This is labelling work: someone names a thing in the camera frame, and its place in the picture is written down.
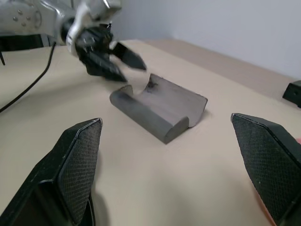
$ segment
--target beige table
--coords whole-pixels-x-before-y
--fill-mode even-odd
[[[0,114],[0,212],[66,128],[101,117],[95,208],[97,215],[106,208],[109,218],[109,224],[102,226],[267,226],[230,115],[263,117],[301,137],[300,109],[281,100],[283,90],[261,90],[262,82],[249,86],[260,76],[255,73],[253,79],[249,72],[271,72],[213,53],[207,55],[211,59],[207,67],[197,61],[207,59],[205,50],[178,41],[150,43],[163,49],[169,46],[165,51],[139,41],[126,43],[153,72],[209,99],[202,122],[164,145],[110,104],[109,94],[120,84],[87,75],[65,47],[58,47],[48,74]],[[49,50],[4,53],[7,66],[0,67],[0,105],[44,70]],[[278,82],[273,81],[272,87],[284,89],[291,80],[274,78]]]

